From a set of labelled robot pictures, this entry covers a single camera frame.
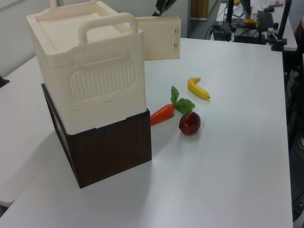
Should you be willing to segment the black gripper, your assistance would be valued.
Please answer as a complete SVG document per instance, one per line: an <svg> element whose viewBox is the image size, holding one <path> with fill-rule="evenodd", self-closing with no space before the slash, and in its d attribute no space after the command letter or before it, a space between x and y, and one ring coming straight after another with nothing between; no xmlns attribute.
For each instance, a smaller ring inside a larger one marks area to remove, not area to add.
<svg viewBox="0 0 304 228"><path fill-rule="evenodd" d="M155 12L152 14L152 16L156 16L159 17L162 15L162 13L166 10L168 10L174 3L176 2L176 0L157 0L156 2L156 10Z"/></svg>

